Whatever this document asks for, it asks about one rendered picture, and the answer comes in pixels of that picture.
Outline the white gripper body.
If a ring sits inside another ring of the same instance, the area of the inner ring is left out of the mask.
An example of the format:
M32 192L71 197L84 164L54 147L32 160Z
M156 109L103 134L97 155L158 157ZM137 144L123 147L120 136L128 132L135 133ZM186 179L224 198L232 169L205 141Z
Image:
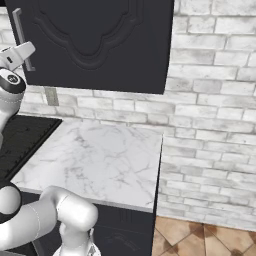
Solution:
M10 58L13 64L22 64L35 52L35 46L28 41L11 49Z

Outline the black base cabinet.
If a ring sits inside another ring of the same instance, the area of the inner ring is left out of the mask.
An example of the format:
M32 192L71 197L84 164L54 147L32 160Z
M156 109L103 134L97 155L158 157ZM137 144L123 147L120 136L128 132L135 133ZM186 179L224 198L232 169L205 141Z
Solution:
M99 218L94 242L102 256L151 256L156 210L152 212L95 204ZM61 245L60 222L47 235L10 249L19 256L52 256Z

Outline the black hob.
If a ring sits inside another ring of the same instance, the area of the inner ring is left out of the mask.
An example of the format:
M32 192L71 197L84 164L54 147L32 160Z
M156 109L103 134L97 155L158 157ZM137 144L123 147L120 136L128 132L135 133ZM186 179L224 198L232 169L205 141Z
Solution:
M3 130L0 180L10 181L61 123L55 118L12 117Z

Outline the grey wall socket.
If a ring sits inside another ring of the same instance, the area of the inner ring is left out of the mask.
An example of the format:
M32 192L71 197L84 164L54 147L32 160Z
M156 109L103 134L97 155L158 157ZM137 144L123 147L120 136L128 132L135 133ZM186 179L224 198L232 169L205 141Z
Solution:
M59 101L56 89L54 87L45 87L44 90L48 105L58 106Z

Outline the black wall cabinet door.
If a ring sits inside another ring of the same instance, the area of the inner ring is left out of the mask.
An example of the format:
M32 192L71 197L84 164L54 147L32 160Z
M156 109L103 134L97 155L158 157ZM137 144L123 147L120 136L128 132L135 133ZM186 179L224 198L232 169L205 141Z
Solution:
M36 48L30 85L162 94L174 0L4 0Z

